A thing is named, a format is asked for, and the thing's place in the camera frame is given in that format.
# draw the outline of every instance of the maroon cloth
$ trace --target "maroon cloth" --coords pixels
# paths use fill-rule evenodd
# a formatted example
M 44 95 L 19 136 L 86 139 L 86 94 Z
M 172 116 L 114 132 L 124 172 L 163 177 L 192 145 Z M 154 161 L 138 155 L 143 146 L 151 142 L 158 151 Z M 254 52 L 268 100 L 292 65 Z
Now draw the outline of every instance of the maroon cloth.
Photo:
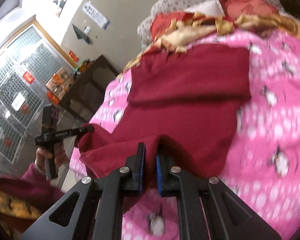
M 63 196 L 58 188 L 50 186 L 46 177 L 35 169 L 34 163 L 30 164 L 21 179 L 0 176 L 0 190 L 27 201 L 42 213 Z
M 219 175 L 236 132 L 236 112 L 251 97 L 249 51 L 204 44 L 186 53 L 157 52 L 131 72 L 129 104 L 114 132 L 94 125 L 93 133 L 77 139 L 84 164 L 106 176 L 144 142 L 147 187 L 162 143 L 194 175 Z

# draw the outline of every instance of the metal screw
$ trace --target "metal screw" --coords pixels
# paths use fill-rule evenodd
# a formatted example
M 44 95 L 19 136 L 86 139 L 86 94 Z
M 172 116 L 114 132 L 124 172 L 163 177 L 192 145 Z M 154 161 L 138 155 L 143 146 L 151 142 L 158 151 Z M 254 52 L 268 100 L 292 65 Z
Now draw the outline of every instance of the metal screw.
M 91 178 L 90 178 L 89 176 L 85 176 L 85 177 L 83 177 L 83 178 L 81 179 L 81 182 L 82 182 L 83 184 L 88 184 L 88 183 L 91 182 Z
M 219 179 L 217 177 L 210 177 L 209 182 L 211 184 L 217 184 L 219 182 Z
M 171 168 L 171 171 L 172 171 L 173 173 L 179 173 L 179 172 L 181 171 L 181 168 L 178 167 L 178 166 L 173 166 L 173 167 Z
M 119 169 L 119 171 L 121 172 L 121 173 L 127 173 L 128 171 L 129 171 L 130 169 L 128 168 L 128 167 L 121 167 L 120 169 Z

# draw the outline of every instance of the human hand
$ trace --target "human hand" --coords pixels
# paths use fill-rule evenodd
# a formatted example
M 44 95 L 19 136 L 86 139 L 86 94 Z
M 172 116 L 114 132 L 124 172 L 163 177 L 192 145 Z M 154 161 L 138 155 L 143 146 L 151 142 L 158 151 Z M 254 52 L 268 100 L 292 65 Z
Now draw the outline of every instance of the human hand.
M 49 152 L 48 150 L 46 150 L 45 148 L 38 148 L 37 149 L 37 158 L 36 158 L 36 163 L 38 168 L 41 171 L 45 171 L 45 165 L 44 165 L 44 160 L 45 159 L 51 159 L 52 153 Z M 67 164 L 69 163 L 69 158 L 66 155 L 66 151 L 64 150 L 64 145 L 63 143 L 61 143 L 59 145 L 59 147 L 57 148 L 57 150 L 54 153 L 54 163 L 56 164 L 56 166 L 59 168 L 62 164 Z

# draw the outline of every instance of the triangular cutout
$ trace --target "triangular cutout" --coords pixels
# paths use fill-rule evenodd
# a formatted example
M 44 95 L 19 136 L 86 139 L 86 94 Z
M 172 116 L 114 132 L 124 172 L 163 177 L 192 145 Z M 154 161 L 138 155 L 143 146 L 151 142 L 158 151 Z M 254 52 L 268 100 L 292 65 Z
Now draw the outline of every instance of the triangular cutout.
M 58 209 L 49 216 L 49 220 L 62 227 L 68 226 L 80 193 L 72 193 Z
M 229 216 L 234 226 L 248 222 L 252 216 L 228 192 L 222 193 Z

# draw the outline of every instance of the pink bedsheet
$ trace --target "pink bedsheet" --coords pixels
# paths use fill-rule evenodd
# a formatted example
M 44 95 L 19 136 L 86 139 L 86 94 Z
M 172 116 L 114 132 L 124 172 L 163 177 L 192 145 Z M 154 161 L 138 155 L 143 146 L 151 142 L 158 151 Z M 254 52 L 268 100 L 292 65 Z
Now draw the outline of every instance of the pink bedsheet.
M 221 179 L 255 212 L 289 239 L 300 225 L 300 41 L 274 32 L 261 39 L 242 30 L 211 35 L 191 45 L 220 42 L 250 49 L 252 101 L 238 112 L 238 131 Z M 90 122 L 112 132 L 127 106 L 131 72 L 111 82 L 105 101 Z M 70 169 L 83 177 L 74 150 Z M 151 236 L 148 217 L 162 207 L 166 232 Z M 122 239 L 179 239 L 176 201 L 151 190 L 125 214 Z

